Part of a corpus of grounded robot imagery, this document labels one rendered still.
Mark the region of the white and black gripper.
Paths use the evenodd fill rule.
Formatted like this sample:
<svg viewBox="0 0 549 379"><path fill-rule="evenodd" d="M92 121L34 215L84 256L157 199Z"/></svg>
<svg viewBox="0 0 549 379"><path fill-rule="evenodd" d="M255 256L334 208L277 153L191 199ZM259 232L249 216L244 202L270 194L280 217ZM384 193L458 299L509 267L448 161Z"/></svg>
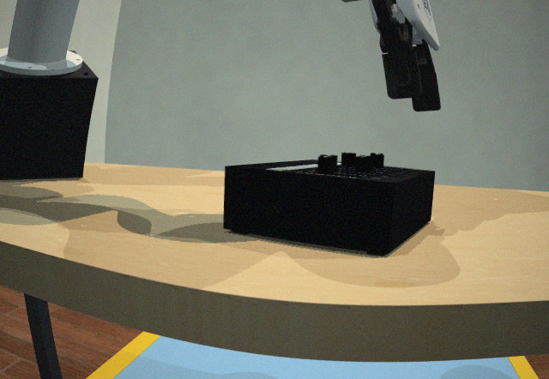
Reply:
<svg viewBox="0 0 549 379"><path fill-rule="evenodd" d="M382 54L388 96L412 98L415 111L440 110L437 74L428 46L438 51L440 44L429 0L369 0L369 4L380 48L388 52Z"/></svg>

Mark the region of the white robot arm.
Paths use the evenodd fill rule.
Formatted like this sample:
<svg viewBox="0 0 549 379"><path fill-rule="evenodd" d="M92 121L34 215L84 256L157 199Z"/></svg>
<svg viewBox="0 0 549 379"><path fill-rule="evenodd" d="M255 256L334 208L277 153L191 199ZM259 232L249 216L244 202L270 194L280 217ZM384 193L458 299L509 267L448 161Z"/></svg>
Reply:
<svg viewBox="0 0 549 379"><path fill-rule="evenodd" d="M77 71L83 59L68 47L79 1L17 0L9 47L0 49L0 70L20 75Z"/></svg>

